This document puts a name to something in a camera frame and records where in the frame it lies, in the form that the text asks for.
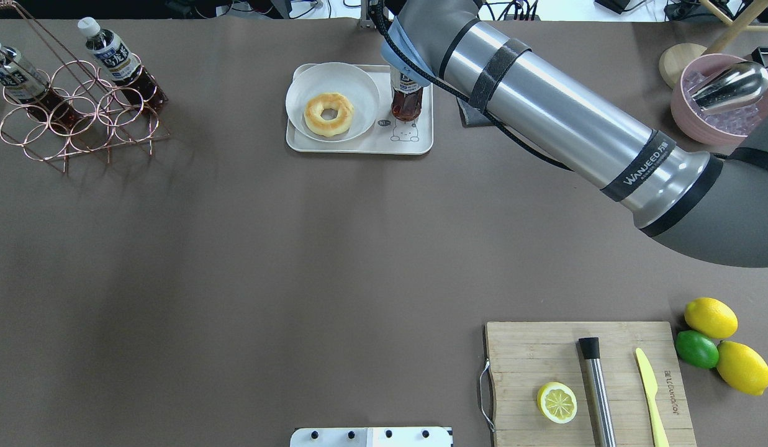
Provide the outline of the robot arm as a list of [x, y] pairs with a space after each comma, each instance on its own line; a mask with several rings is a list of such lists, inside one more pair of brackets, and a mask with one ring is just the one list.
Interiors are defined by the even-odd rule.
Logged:
[[688, 152], [481, 22], [480, 1], [407, 1], [390, 62], [499, 120], [627, 207], [673, 251], [768, 267], [768, 116], [729, 156]]

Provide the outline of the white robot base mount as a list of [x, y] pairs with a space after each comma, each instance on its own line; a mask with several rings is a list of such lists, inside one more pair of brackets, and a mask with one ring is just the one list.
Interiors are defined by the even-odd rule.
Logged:
[[296, 429], [290, 446], [453, 446], [451, 428], [429, 425], [406, 427], [338, 427]]

